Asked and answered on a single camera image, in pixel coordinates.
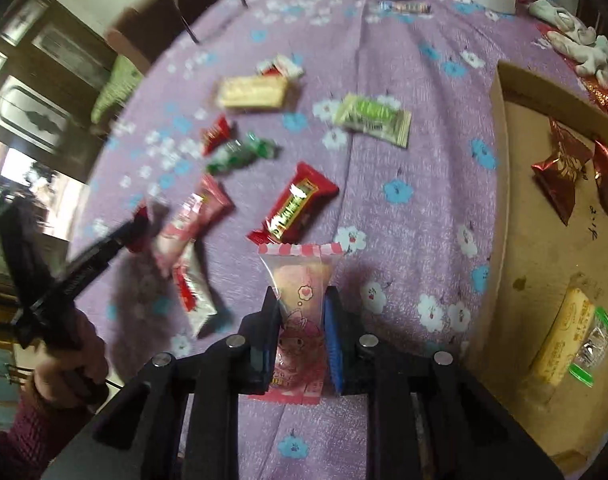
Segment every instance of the red sleeve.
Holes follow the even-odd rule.
[[[1,471],[13,479],[39,479],[91,417],[85,407],[57,410],[49,406],[31,376],[24,385],[13,426],[8,433],[0,433]]]

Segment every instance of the hand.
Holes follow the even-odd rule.
[[[46,348],[44,343],[38,348],[38,364],[33,373],[35,389],[54,408],[76,408],[84,404],[65,383],[62,372],[83,368],[84,375],[96,384],[102,384],[108,375],[106,344],[95,332],[93,323],[76,310],[76,325],[81,350]]]

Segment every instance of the purple tablecloth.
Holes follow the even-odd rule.
[[[349,254],[334,283],[366,327],[415,351],[466,346],[485,290],[495,210],[496,161],[488,90],[500,59],[544,73],[585,96],[565,62],[523,9],[485,11],[469,0],[423,0],[433,12],[401,16],[378,0],[221,0],[183,34],[138,89],[102,153],[72,243],[77,253],[127,219],[147,194],[176,208],[204,167],[196,136],[219,111],[223,76],[251,75],[277,53],[301,64],[303,94],[293,113],[236,117],[282,147],[222,178],[234,213],[203,240],[219,302],[215,332],[193,339],[170,284],[146,256],[122,254],[79,299],[125,380],[156,352],[203,351],[258,310],[269,277],[257,247],[275,199],[305,160],[340,195],[305,236],[340,241]],[[413,114],[407,150],[332,127],[347,92]],[[366,404],[329,393],[318,406],[241,399],[242,479],[359,479],[365,475]]]

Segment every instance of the green candy packet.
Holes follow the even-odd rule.
[[[355,94],[347,94],[333,118],[333,124],[387,140],[401,148],[408,146],[411,113]]]
[[[228,173],[236,168],[248,166],[256,158],[275,158],[277,146],[270,139],[259,139],[248,132],[243,142],[229,140],[218,147],[206,165],[210,174]]]

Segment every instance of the metal screw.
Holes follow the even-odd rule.
[[[226,338],[226,346],[229,348],[239,348],[244,346],[246,338],[243,335],[233,334]]]
[[[155,357],[151,359],[153,364],[157,367],[166,366],[173,360],[173,356],[168,352],[160,352]]]
[[[377,346],[378,343],[379,339],[377,339],[377,336],[373,334],[364,334],[359,338],[359,344],[364,348],[373,348],[373,346]]]
[[[453,363],[453,356],[448,352],[439,351],[433,355],[433,359],[438,365],[448,366]]]

